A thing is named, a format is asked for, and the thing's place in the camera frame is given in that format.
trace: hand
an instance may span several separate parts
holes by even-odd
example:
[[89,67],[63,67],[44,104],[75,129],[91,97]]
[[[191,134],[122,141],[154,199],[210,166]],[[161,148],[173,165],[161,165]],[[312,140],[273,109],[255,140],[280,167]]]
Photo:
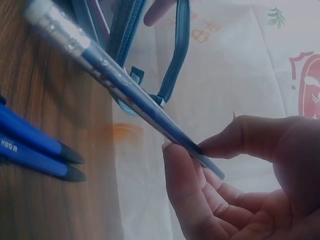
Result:
[[181,146],[164,146],[167,193],[186,239],[320,239],[319,120],[241,116],[199,146],[212,158],[273,163],[282,189],[243,193]]
[[154,0],[144,16],[144,24],[148,27],[153,26],[176,2],[177,0]]

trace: pen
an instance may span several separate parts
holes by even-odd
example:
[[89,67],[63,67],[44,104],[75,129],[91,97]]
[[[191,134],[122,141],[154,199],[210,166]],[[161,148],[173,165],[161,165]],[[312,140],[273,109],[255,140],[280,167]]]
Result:
[[74,164],[85,162],[73,149],[44,134],[2,104],[0,104],[0,128],[31,148],[50,154],[61,161]]
[[78,169],[36,152],[2,132],[0,132],[0,156],[10,162],[54,175],[66,181],[82,182],[87,179]]
[[25,18],[45,38],[60,46],[93,78],[109,90],[171,142],[183,146],[221,179],[225,174],[203,155],[201,149],[174,123],[161,107],[84,31],[77,27],[51,0],[33,0]]

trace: finger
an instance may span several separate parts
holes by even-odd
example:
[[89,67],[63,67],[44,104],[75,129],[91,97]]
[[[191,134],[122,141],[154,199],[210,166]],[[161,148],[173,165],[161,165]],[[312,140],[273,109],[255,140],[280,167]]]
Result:
[[217,193],[230,205],[247,209],[252,213],[260,211],[262,204],[270,195],[269,192],[248,192],[235,188],[223,182],[209,169],[203,169],[206,181],[217,191]]
[[187,239],[226,239],[201,190],[189,153],[170,144],[163,149],[166,189]]
[[221,133],[208,138],[199,146],[212,158],[230,159],[248,154],[272,162],[273,152],[280,138],[304,117],[272,119],[239,116]]
[[174,4],[174,0],[155,0],[144,16],[144,24],[153,26]]
[[205,185],[202,191],[213,215],[239,230],[245,227],[254,216],[247,209],[228,204],[209,183]]
[[230,224],[229,222],[226,222],[218,217],[216,217],[216,220],[220,224],[220,226],[225,230],[225,232],[229,235],[229,237],[232,237],[235,233],[239,232],[239,229]]

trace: pencil case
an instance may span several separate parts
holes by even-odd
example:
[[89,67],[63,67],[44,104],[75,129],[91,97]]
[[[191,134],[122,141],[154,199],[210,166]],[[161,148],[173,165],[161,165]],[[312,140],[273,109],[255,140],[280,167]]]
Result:
[[[141,24],[147,0],[117,0],[110,29],[101,10],[99,0],[72,0],[75,16],[83,30],[95,40],[122,68]],[[190,40],[190,0],[177,0],[175,17],[175,43],[169,67],[160,90],[149,96],[163,109],[170,100],[186,58]],[[132,66],[130,77],[139,85],[144,71]],[[119,107],[131,116],[138,116],[129,106],[112,96]]]

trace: wooden table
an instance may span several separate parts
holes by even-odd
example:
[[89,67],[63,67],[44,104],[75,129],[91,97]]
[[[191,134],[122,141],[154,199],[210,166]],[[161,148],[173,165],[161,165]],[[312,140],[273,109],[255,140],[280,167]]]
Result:
[[0,166],[0,239],[122,239],[110,95],[42,40],[21,8],[21,0],[0,1],[0,93],[12,111],[78,151],[88,180]]

